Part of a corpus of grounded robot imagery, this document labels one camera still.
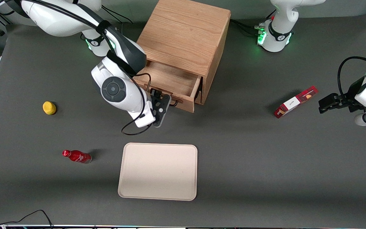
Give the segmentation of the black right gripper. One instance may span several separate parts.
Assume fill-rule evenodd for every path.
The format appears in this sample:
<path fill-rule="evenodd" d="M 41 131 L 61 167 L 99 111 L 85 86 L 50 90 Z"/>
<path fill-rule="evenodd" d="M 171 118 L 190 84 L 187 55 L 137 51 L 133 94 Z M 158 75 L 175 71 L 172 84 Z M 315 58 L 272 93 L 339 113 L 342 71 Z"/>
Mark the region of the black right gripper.
<path fill-rule="evenodd" d="M 153 114 L 155 117 L 155 121 L 152 125 L 156 128 L 159 128 L 162 125 L 164 117 L 167 114 L 167 110 L 170 106 L 172 98 L 168 94 L 164 94 L 162 96 L 161 90 L 151 89 L 151 100 Z"/>

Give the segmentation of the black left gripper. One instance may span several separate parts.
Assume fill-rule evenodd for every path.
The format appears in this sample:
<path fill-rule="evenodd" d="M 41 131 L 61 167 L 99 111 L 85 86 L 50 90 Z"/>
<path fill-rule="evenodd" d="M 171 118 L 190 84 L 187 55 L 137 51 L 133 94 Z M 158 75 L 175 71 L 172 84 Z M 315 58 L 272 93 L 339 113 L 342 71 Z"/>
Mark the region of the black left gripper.
<path fill-rule="evenodd" d="M 350 113 L 364 110 L 364 106 L 355 99 L 355 96 L 361 89 L 363 80 L 364 77 L 361 77 L 350 86 L 350 94 L 342 94 L 343 104 L 348 107 Z M 340 104 L 340 96 L 338 94 L 330 94 L 319 100 L 319 113 L 323 114 L 329 110 L 337 109 Z"/>

